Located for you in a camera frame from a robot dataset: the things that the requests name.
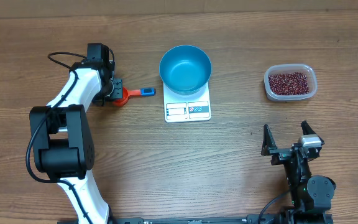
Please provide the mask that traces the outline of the red measuring scoop blue handle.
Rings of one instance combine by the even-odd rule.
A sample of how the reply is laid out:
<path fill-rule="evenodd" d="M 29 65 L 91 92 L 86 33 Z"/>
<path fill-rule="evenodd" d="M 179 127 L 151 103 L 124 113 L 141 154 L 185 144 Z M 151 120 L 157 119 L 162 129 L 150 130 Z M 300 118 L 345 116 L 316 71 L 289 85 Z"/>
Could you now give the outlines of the red measuring scoop blue handle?
<path fill-rule="evenodd" d="M 122 98 L 114 100 L 112 103 L 114 106 L 122 107 L 124 106 L 131 97 L 146 97 L 146 96 L 155 96 L 156 90 L 154 88 L 141 88 L 137 90 L 128 90 L 122 88 Z"/>

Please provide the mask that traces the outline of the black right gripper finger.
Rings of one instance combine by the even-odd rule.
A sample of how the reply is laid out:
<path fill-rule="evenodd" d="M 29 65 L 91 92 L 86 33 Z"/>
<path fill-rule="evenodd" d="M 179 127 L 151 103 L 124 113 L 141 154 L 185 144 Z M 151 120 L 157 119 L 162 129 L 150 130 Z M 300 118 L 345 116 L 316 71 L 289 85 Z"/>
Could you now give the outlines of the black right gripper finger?
<path fill-rule="evenodd" d="M 262 143 L 261 155 L 262 156 L 271 156 L 274 151 L 277 150 L 277 145 L 274 141 L 272 132 L 268 124 L 264 125 L 264 139 Z"/>
<path fill-rule="evenodd" d="M 301 123 L 301 128 L 304 135 L 316 134 L 306 120 Z"/>

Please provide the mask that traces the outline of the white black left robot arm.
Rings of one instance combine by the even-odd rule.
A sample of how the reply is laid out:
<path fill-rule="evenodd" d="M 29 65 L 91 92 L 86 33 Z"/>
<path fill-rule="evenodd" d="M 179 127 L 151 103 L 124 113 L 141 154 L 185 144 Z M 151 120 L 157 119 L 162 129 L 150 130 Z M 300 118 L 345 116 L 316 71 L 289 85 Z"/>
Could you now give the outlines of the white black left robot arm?
<path fill-rule="evenodd" d="M 37 182 L 58 184 L 65 191 L 77 223 L 114 223 L 93 176 L 94 142 L 86 117 L 90 104 L 112 99 L 114 53 L 102 43 L 90 43 L 82 60 L 68 69 L 61 92 L 29 113 L 26 169 Z"/>

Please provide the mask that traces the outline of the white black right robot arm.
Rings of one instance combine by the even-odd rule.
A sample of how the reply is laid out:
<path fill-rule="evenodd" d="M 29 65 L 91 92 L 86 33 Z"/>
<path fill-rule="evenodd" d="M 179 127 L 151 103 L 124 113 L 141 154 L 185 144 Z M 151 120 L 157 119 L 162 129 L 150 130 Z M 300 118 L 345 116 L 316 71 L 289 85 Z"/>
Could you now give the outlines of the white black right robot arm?
<path fill-rule="evenodd" d="M 324 140 L 307 121 L 301 123 L 303 134 L 291 147 L 277 147 L 272 132 L 264 125 L 261 155 L 271 157 L 271 165 L 284 166 L 288 190 L 272 199 L 258 215 L 258 223 L 332 223 L 326 212 L 331 209 L 336 183 L 329 177 L 312 175 L 309 162 L 318 158 Z M 276 215 L 266 214 L 269 206 L 286 195 L 291 196 L 291 207 L 283 207 Z"/>

